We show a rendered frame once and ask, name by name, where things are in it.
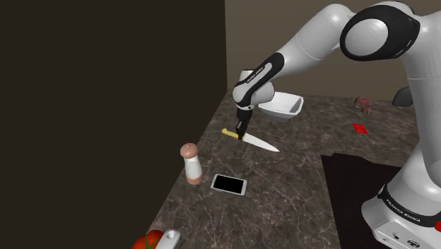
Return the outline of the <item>white smartphone with black screen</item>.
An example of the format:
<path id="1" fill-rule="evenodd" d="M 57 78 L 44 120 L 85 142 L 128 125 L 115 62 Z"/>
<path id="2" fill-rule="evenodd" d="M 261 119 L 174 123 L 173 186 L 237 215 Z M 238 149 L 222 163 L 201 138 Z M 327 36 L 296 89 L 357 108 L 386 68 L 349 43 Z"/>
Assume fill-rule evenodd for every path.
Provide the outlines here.
<path id="1" fill-rule="evenodd" d="M 247 181 L 240 178 L 215 174 L 211 183 L 211 189 L 233 195 L 245 196 Z"/>

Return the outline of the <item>red tomato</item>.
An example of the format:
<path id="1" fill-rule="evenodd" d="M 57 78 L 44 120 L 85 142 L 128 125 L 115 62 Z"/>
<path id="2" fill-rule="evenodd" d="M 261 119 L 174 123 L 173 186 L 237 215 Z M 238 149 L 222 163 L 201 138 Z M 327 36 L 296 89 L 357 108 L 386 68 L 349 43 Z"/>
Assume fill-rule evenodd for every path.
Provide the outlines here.
<path id="1" fill-rule="evenodd" d="M 163 235 L 164 233 L 161 230 L 151 230 L 146 235 L 138 238 L 131 249 L 156 249 Z"/>

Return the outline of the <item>reddish-brown lumpy object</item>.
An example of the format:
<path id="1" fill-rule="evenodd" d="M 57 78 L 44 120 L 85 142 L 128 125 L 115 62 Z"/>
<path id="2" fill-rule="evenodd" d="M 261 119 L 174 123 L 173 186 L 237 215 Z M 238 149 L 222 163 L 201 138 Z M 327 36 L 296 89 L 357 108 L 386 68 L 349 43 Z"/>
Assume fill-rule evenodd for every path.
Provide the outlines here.
<path id="1" fill-rule="evenodd" d="M 354 101 L 353 107 L 359 109 L 364 114 L 369 115 L 371 112 L 371 100 L 366 97 L 357 97 Z"/>

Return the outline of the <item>yellow-handled kitchen knife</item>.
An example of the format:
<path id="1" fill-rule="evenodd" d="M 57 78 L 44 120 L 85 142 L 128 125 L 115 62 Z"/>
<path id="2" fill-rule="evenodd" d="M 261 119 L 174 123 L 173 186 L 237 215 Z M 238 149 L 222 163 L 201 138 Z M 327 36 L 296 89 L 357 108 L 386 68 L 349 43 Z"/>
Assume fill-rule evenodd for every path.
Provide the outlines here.
<path id="1" fill-rule="evenodd" d="M 228 135 L 230 137 L 233 137 L 235 139 L 239 139 L 239 135 L 238 134 L 236 134 L 234 132 L 231 132 L 231 131 L 228 131 L 226 128 L 223 128 L 221 130 L 221 132 L 223 134 Z M 272 146 L 269 143 L 267 143 L 267 142 L 265 142 L 265 141 L 255 137 L 255 136 L 253 136 L 251 134 L 248 134 L 248 133 L 245 133 L 242 136 L 241 141 L 247 142 L 248 144 L 252 144 L 254 146 L 258 146 L 259 148 L 266 149 L 268 151 L 279 152 L 279 150 L 275 146 Z"/>

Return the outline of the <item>white rounded object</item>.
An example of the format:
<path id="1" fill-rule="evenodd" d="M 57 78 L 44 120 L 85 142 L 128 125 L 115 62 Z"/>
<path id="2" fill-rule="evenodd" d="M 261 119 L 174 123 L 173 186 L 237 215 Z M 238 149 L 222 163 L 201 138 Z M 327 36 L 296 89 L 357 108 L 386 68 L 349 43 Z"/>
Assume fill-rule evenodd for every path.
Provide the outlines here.
<path id="1" fill-rule="evenodd" d="M 168 229 L 164 232 L 155 249 L 175 249 L 179 242 L 181 233 L 175 229 Z"/>

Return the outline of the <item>white square bowl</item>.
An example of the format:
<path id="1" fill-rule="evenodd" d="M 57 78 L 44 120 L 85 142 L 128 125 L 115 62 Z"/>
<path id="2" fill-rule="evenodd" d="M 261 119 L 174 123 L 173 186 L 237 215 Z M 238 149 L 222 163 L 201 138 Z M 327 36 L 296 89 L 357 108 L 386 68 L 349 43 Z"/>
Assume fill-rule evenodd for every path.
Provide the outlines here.
<path id="1" fill-rule="evenodd" d="M 301 112 L 303 104 L 302 96 L 276 91 L 271 101 L 259 104 L 258 107 L 268 118 L 287 122 Z"/>

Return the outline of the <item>dark robot stand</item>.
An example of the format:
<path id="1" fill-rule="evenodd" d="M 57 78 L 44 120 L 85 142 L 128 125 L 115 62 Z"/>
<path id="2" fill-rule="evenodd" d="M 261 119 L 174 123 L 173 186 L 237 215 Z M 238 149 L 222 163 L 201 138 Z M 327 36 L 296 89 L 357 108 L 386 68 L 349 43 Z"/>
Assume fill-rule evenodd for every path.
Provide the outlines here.
<path id="1" fill-rule="evenodd" d="M 361 213 L 400 170 L 360 156 L 334 153 L 321 156 L 341 249 L 389 249 L 378 242 Z"/>

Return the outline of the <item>white and tan shaker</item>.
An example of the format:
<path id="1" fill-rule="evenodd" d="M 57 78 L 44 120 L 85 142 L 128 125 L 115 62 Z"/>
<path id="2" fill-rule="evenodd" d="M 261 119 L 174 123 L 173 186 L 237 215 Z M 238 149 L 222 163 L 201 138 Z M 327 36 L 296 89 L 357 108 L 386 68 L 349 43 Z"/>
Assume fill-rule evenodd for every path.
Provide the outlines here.
<path id="1" fill-rule="evenodd" d="M 184 159 L 187 182 L 191 185 L 198 185 L 203 180 L 203 171 L 198 152 L 198 147 L 194 143 L 186 143 L 180 149 L 180 154 Z"/>

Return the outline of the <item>dark grey rounded object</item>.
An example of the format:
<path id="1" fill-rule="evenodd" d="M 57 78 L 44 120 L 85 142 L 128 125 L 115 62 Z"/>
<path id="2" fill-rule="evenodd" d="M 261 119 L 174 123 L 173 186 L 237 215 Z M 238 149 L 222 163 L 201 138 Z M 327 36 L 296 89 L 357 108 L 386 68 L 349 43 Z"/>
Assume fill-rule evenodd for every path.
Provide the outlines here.
<path id="1" fill-rule="evenodd" d="M 399 89 L 392 100 L 392 105 L 397 107 L 411 107 L 413 105 L 413 98 L 410 88 L 404 87 Z"/>

